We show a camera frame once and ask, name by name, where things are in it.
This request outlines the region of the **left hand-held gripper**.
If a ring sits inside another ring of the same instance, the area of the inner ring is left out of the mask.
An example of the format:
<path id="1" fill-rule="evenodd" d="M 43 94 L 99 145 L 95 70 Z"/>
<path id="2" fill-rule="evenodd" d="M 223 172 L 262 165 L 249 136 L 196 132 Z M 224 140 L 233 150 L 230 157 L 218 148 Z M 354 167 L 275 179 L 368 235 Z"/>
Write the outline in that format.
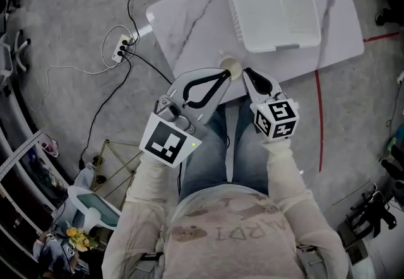
<path id="1" fill-rule="evenodd" d="M 175 168 L 197 149 L 207 134 L 205 124 L 222 101 L 231 73 L 202 68 L 180 74 L 150 114 L 140 150 Z"/>

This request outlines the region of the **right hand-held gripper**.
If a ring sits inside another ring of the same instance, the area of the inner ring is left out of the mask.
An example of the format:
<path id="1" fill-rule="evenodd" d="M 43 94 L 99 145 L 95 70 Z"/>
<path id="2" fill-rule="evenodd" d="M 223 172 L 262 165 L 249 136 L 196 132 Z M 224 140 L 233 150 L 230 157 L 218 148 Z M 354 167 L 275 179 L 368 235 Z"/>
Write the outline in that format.
<path id="1" fill-rule="evenodd" d="M 275 91 L 280 89 L 278 82 L 258 69 L 244 69 L 242 80 L 252 102 L 256 131 L 268 140 L 284 140 L 293 135 L 299 122 L 298 103 L 284 92 Z"/>

